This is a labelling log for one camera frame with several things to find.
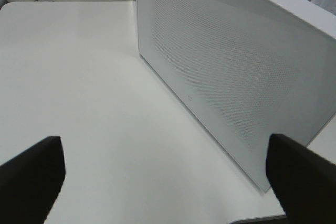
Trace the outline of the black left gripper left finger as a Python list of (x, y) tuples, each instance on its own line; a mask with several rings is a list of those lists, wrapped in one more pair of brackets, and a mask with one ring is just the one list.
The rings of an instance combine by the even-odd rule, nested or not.
[(1, 223), (44, 223), (64, 183), (60, 136), (49, 136), (1, 165)]

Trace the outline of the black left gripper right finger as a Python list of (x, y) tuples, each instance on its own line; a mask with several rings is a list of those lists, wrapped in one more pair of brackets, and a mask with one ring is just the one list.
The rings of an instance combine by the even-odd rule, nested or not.
[(290, 223), (335, 223), (335, 164), (283, 134), (272, 134), (265, 171)]

